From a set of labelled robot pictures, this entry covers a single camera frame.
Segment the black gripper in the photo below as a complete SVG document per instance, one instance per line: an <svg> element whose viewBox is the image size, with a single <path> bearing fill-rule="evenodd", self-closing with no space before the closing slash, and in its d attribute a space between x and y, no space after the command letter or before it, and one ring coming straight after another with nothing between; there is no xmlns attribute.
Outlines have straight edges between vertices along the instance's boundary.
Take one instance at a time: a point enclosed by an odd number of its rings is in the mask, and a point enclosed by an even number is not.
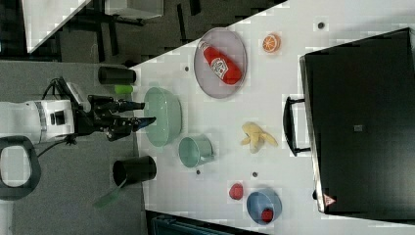
<svg viewBox="0 0 415 235"><path fill-rule="evenodd" d="M128 136L132 131L144 128L156 121L155 117L121 117L118 113L143 110L144 103L115 100L112 97L89 95L91 110L85 112L77 109L74 115L74 133L86 136L94 132L103 132L109 141L116 141Z"/></svg>

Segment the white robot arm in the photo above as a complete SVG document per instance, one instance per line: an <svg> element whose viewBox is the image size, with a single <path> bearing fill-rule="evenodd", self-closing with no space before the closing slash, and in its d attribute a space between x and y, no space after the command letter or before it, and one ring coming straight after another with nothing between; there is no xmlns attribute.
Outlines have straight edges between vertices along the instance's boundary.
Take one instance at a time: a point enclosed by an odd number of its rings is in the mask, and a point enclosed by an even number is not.
<svg viewBox="0 0 415 235"><path fill-rule="evenodd" d="M1 104L1 156L28 160L28 179L18 185L1 181L1 199L16 201L28 196L41 178L35 146L41 143L73 144L78 136L101 131L110 141L128 136L156 121L154 117L123 117L127 111L142 110L143 103L89 96L86 102L74 98Z"/></svg>

